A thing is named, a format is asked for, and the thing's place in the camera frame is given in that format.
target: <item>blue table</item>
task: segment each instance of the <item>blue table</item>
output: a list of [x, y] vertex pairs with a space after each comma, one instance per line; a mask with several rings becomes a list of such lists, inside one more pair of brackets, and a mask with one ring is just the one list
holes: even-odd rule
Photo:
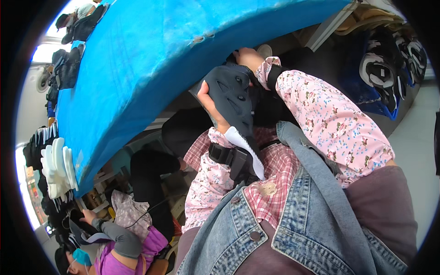
[[349, 2], [114, 2], [86, 42], [76, 86], [59, 93], [59, 134], [73, 151], [75, 196], [89, 192], [122, 146], [233, 50], [320, 23]]

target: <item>denim jacket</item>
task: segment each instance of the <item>denim jacket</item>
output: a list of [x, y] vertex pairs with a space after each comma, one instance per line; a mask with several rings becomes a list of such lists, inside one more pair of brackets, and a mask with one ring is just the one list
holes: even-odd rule
[[[295, 125], [280, 121], [279, 140], [301, 162], [271, 247], [316, 274], [402, 274], [407, 266], [362, 228], [332, 173]], [[225, 195], [197, 233], [177, 275], [235, 273], [268, 240], [243, 196], [245, 183]]]

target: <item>floral shirt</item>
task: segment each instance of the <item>floral shirt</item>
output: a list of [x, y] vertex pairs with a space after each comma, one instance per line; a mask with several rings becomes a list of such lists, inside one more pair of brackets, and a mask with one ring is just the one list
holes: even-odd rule
[[[266, 89], [272, 64], [281, 65], [277, 57], [268, 57], [255, 73]], [[325, 81], [291, 70], [279, 76], [275, 88], [308, 139], [338, 164], [340, 173], [336, 178], [342, 188], [394, 159], [394, 151], [376, 123]], [[275, 129], [255, 129], [254, 135], [259, 145], [277, 139]], [[197, 138], [185, 155], [184, 160], [198, 174], [185, 202], [187, 220], [182, 232], [202, 226], [234, 186], [229, 178], [230, 168], [208, 157], [211, 142], [233, 147], [223, 134], [211, 128]], [[243, 193], [257, 220], [266, 220], [276, 228], [300, 163], [283, 144], [273, 144], [261, 154], [267, 180], [252, 183]]]

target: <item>floral arm sleeve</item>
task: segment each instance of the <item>floral arm sleeve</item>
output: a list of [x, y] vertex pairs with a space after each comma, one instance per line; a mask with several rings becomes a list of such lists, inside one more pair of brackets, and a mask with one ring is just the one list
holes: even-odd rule
[[[211, 127], [208, 137], [213, 143], [226, 148], [233, 145], [225, 136]], [[234, 187], [234, 181], [229, 178], [231, 169], [225, 164], [211, 160], [208, 152], [200, 157], [200, 166], [196, 178], [192, 181], [185, 201], [186, 222], [182, 232], [202, 226], [221, 198]]]
[[[278, 57], [268, 57], [255, 75], [267, 87], [272, 64]], [[327, 82], [306, 73], [285, 71], [275, 85], [308, 139], [336, 163], [343, 188], [374, 169], [394, 159], [388, 140], [376, 123]]]

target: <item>hand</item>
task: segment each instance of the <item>hand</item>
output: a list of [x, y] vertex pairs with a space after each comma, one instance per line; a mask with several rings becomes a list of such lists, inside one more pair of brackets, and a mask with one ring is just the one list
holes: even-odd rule
[[80, 218], [80, 221], [84, 221], [88, 223], [89, 225], [92, 225], [93, 219], [98, 218], [95, 212], [89, 210], [89, 209], [83, 209], [84, 218]]
[[264, 58], [251, 48], [241, 48], [238, 52], [233, 51], [232, 54], [235, 56], [237, 64], [245, 65], [253, 72], [256, 72], [258, 67], [264, 62]]
[[231, 127], [229, 123], [224, 119], [224, 117], [217, 111], [216, 105], [212, 98], [208, 95], [209, 87], [206, 81], [202, 82], [202, 86], [198, 91], [197, 97], [202, 103], [202, 105], [206, 108], [206, 110], [211, 114], [211, 116], [217, 121], [217, 130], [225, 134], [226, 131]]

